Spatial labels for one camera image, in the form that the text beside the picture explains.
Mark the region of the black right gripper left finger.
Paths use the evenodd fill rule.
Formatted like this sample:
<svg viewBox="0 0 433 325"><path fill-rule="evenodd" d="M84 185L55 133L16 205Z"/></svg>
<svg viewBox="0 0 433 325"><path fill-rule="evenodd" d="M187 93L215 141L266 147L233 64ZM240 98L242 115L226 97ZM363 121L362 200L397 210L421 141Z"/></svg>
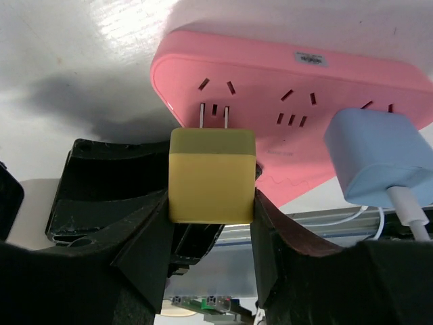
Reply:
<svg viewBox="0 0 433 325"><path fill-rule="evenodd" d="M2 324L153 324L162 307L173 225L168 197L68 246L1 243Z"/></svg>

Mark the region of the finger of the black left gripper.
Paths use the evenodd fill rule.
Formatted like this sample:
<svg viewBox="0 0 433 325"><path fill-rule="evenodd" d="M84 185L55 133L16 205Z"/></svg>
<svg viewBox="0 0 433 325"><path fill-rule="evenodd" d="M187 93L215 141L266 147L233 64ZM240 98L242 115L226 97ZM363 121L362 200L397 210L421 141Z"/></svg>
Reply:
<svg viewBox="0 0 433 325"><path fill-rule="evenodd" d="M252 222L261 173L256 162L169 163L169 217L176 224L169 275L203 259L225 226Z"/></svg>
<svg viewBox="0 0 433 325"><path fill-rule="evenodd" d="M77 139L69 151L45 233L66 244L138 209L168 185L169 142L112 144Z"/></svg>

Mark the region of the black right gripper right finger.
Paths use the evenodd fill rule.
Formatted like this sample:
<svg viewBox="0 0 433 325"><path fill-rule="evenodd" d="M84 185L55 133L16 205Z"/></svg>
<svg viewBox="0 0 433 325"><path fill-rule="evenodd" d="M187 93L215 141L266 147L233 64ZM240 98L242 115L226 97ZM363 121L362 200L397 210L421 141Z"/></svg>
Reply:
<svg viewBox="0 0 433 325"><path fill-rule="evenodd" d="M344 248L302 227L261 191L250 226L258 304L268 324L431 324L432 244Z"/></svg>

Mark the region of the yellow charger plug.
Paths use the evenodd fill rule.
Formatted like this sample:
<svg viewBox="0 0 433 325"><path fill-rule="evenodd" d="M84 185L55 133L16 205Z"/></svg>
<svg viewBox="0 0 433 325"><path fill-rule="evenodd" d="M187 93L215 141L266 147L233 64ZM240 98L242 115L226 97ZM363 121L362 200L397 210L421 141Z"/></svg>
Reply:
<svg viewBox="0 0 433 325"><path fill-rule="evenodd" d="M248 129L178 128L170 135L168 214L173 223L250 224L254 218L256 139Z"/></svg>

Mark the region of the blue charger plug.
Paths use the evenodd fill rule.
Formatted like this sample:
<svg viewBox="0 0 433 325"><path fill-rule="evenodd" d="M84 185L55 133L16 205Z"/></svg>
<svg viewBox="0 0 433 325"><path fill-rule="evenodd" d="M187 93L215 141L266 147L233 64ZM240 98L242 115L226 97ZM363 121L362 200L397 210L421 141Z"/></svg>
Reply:
<svg viewBox="0 0 433 325"><path fill-rule="evenodd" d="M432 147L402 114L347 108L331 119L324 141L345 201L392 207L388 188L409 188L432 204Z"/></svg>

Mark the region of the pink triangular power strip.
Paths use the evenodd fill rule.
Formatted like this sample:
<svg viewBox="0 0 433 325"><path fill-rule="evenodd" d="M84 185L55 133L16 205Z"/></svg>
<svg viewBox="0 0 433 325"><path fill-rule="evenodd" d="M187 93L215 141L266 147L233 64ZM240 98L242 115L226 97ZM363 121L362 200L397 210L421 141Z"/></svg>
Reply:
<svg viewBox="0 0 433 325"><path fill-rule="evenodd" d="M178 30L159 44L150 79L182 126L252 130L256 185L279 207L335 175L323 135L337 111L432 122L432 81L417 67L283 43Z"/></svg>

